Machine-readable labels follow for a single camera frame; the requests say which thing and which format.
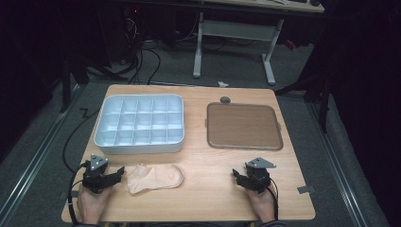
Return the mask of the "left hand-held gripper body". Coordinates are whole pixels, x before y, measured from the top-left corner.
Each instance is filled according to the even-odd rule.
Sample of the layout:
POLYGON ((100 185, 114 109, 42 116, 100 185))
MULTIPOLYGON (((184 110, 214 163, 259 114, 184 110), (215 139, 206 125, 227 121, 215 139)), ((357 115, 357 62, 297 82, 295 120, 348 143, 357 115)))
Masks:
POLYGON ((92 154, 90 160, 86 164, 82 184, 96 194, 110 187, 109 180, 104 175, 107 166, 108 160, 106 158, 92 154))

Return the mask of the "wooden desk with white legs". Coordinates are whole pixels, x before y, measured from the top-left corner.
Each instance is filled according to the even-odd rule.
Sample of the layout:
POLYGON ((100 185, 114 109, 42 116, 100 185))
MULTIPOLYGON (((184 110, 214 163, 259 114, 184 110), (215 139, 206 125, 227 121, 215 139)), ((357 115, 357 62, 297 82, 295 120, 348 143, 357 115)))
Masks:
MULTIPOLYGON (((198 0, 199 7, 243 7, 249 9, 268 9, 278 13, 301 13, 302 15, 321 15, 324 7, 319 0, 198 0)), ((201 76, 202 39, 204 36, 243 39, 268 42, 267 52, 261 55, 269 85, 275 84, 270 58, 282 30, 285 19, 280 16, 274 26, 261 23, 229 22, 223 19, 205 19, 204 10, 198 14, 197 49, 194 59, 193 77, 201 76)))

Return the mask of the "brown tray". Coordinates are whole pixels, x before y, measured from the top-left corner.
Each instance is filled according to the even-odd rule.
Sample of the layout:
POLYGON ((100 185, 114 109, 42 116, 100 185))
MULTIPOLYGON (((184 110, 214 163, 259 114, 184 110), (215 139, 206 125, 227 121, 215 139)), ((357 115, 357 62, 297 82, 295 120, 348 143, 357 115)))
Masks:
POLYGON ((275 110, 268 105, 210 103, 206 128, 213 148, 280 150, 284 146, 275 110))

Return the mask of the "dark metal stand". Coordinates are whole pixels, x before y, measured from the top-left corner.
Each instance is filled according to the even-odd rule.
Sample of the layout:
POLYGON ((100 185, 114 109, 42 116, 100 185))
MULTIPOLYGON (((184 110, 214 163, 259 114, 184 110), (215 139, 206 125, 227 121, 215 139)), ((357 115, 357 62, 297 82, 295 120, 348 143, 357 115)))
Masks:
POLYGON ((82 62, 75 55, 68 54, 62 63, 62 113, 66 112, 71 103, 71 78, 75 79, 77 85, 86 86, 89 83, 89 77, 82 62))
POLYGON ((324 133, 327 133, 326 117, 329 110, 328 101, 330 85, 331 73, 327 66, 323 66, 322 64, 307 63, 296 82, 275 91, 275 94, 277 96, 281 96, 291 91, 304 90, 305 102, 319 101, 319 126, 324 133))

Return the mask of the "white divided storage box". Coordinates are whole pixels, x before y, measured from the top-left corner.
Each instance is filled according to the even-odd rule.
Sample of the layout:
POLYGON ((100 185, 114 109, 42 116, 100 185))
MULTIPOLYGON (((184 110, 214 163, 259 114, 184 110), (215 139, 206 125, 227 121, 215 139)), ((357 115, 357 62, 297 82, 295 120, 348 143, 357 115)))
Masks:
POLYGON ((178 152, 183 148, 183 98, 174 94, 104 99, 94 143, 108 155, 178 152))

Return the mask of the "metal floor rail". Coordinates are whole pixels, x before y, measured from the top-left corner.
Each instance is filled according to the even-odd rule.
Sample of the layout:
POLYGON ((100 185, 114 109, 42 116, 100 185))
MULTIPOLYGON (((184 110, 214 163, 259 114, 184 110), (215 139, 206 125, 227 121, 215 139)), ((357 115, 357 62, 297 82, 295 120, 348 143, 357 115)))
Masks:
POLYGON ((324 150, 326 156, 328 158, 328 162, 339 188, 342 200, 348 210, 348 213, 351 217, 351 220, 354 223, 355 227, 367 227, 367 221, 363 216, 361 209, 357 202, 357 197, 352 189, 349 181, 340 165, 340 161, 336 155, 334 147, 329 139, 329 136, 326 132, 323 131, 323 128, 320 124, 319 114, 316 106, 311 103, 306 103, 306 107, 313 118, 314 124, 319 132, 319 135, 323 141, 324 150))
POLYGON ((61 102, 62 89, 28 124, 17 144, 0 165, 0 227, 6 227, 34 181, 71 106, 84 91, 75 85, 70 103, 61 102))

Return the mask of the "pale ankle sock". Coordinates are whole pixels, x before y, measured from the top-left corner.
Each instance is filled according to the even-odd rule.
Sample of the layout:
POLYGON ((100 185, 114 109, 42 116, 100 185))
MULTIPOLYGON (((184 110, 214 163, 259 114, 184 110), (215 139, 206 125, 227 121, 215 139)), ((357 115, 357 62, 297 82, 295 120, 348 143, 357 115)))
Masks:
POLYGON ((174 188, 184 180, 183 170, 173 164, 144 164, 131 167, 127 174, 127 186, 132 195, 148 190, 174 188))

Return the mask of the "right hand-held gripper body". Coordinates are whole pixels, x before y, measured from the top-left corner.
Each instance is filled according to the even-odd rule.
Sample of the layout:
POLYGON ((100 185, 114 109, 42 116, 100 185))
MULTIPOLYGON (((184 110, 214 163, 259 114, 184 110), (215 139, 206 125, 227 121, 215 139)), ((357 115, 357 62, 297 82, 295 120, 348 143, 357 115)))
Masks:
POLYGON ((265 160, 262 157, 256 157, 245 163, 246 173, 250 179, 253 190, 262 193, 270 186, 269 168, 276 168, 276 164, 265 160))

